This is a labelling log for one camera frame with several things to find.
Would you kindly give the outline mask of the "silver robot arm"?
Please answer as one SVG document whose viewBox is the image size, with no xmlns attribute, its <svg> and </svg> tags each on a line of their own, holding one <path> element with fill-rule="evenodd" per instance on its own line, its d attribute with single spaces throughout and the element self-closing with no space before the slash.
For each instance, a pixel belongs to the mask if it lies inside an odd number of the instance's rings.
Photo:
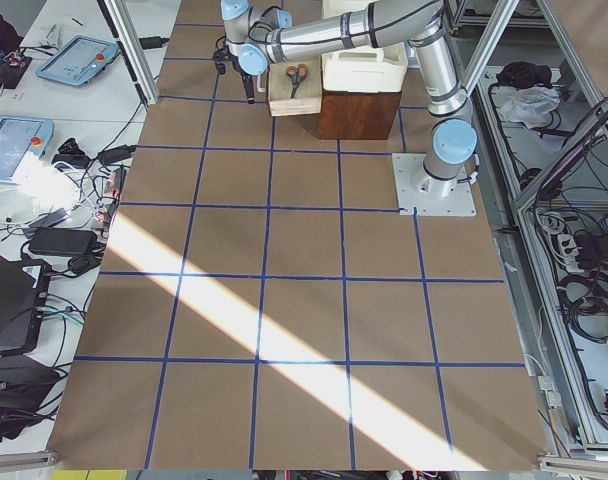
<svg viewBox="0 0 608 480">
<path fill-rule="evenodd" d="M 409 42 L 428 94 L 429 112 L 438 120 L 431 148 L 411 182 L 415 191 L 429 198 L 453 193 L 458 175 L 474 153 L 477 134 L 464 113 L 468 95 L 445 38 L 442 2 L 374 1 L 358 11 L 298 26 L 279 7 L 260 11 L 247 1 L 223 1 L 220 8 L 225 49 L 249 102 L 254 100 L 254 78 L 273 63 Z"/>
</svg>

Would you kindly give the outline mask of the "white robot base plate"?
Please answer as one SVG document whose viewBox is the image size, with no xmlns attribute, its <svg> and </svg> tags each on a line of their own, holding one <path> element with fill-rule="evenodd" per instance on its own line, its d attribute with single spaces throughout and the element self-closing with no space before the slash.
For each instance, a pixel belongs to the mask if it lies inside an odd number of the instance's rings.
<svg viewBox="0 0 608 480">
<path fill-rule="evenodd" d="M 394 153 L 392 168 L 401 215 L 474 217 L 476 207 L 465 167 L 458 176 L 437 180 L 424 169 L 425 154 Z"/>
</svg>

